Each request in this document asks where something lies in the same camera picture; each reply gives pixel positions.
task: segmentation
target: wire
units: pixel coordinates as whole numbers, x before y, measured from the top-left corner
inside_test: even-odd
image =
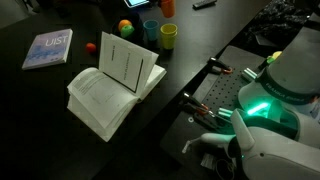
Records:
[[[228,165],[228,170],[229,170],[230,172],[232,172],[232,178],[231,178],[231,180],[233,180],[233,179],[234,179],[235,166],[234,166],[233,163],[229,163],[228,161],[226,161],[226,160],[224,160],[224,159],[219,159],[219,160],[216,162],[216,166],[215,166],[216,168],[215,168],[215,169],[216,169],[216,171],[217,171],[217,174],[218,174],[219,178],[222,179],[222,180],[224,180],[224,178],[220,175],[220,173],[219,173],[219,171],[218,171],[218,163],[219,163],[220,161],[227,163],[227,165]]]

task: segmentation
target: red ball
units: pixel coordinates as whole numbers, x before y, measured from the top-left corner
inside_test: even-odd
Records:
[[[97,47],[95,44],[93,43],[87,43],[86,45],[86,50],[89,52],[89,53],[95,53],[97,51]]]

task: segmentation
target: orange object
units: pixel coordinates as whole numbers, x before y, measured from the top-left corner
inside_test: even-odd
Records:
[[[89,52],[89,53],[95,53],[97,51],[97,47],[95,44],[93,43],[87,43],[86,45],[86,50]]]
[[[132,23],[129,21],[129,20],[126,20],[126,19],[123,19],[119,22],[119,25],[118,25],[118,29],[119,31],[121,31],[121,29],[123,28],[123,26],[125,25],[131,25],[132,26]]]
[[[161,11],[164,17],[171,18],[175,14],[175,0],[161,1]]]

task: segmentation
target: cup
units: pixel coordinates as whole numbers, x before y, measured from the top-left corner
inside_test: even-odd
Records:
[[[175,0],[161,0],[160,7],[164,17],[171,18],[175,13]]]
[[[178,27],[175,24],[164,24],[160,28],[161,41],[164,49],[173,49],[178,34]]]
[[[148,20],[143,23],[143,28],[147,33],[148,41],[155,41],[158,39],[159,23],[156,20]]]

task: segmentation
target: open book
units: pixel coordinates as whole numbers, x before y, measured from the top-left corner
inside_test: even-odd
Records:
[[[68,109],[109,141],[125,117],[166,74],[158,55],[102,32],[99,69],[82,71],[68,85]]]

